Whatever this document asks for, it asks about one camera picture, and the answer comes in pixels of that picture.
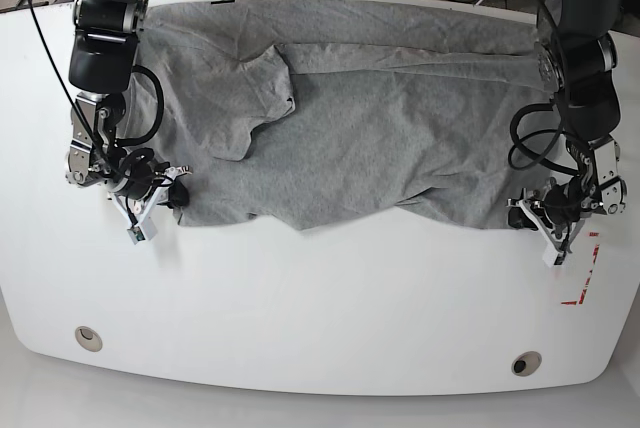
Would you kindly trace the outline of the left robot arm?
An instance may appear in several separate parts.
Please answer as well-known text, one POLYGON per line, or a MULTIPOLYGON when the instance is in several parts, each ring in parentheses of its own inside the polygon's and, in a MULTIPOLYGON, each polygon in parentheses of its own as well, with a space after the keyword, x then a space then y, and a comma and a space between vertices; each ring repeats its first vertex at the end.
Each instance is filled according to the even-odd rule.
POLYGON ((536 49, 543 82, 552 96, 531 104, 511 120, 510 151, 565 174, 540 189, 524 190, 508 202, 514 229, 539 232, 544 260, 560 266, 586 219, 616 215, 626 206, 626 183, 618 171, 620 148, 612 137, 621 111, 613 83, 618 64, 610 35, 622 0, 535 0, 536 49))

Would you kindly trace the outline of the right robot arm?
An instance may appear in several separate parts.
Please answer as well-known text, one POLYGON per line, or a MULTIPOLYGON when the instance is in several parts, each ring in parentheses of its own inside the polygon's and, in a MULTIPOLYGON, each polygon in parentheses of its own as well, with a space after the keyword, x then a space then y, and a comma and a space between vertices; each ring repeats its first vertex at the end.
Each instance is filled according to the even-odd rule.
POLYGON ((135 62, 147 6, 148 0, 75 0, 68 75, 79 93, 71 103, 66 178, 82 188, 102 186, 128 222, 135 243, 155 236, 151 213, 156 206, 176 209, 189 203, 179 180, 189 167, 159 161, 147 145, 165 110, 160 80, 135 62), (117 128, 127 112, 124 93, 135 74, 150 81, 155 91, 155 118, 146 133, 121 138, 117 128))

